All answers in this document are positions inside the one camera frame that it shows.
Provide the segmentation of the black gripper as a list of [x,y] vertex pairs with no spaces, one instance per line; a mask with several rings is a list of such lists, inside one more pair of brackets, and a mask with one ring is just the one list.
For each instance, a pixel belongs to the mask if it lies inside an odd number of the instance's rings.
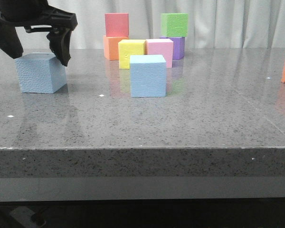
[[15,27],[24,27],[27,33],[49,32],[50,50],[67,66],[71,33],[76,26],[74,13],[52,7],[46,0],[0,0],[0,49],[13,59],[23,54]]

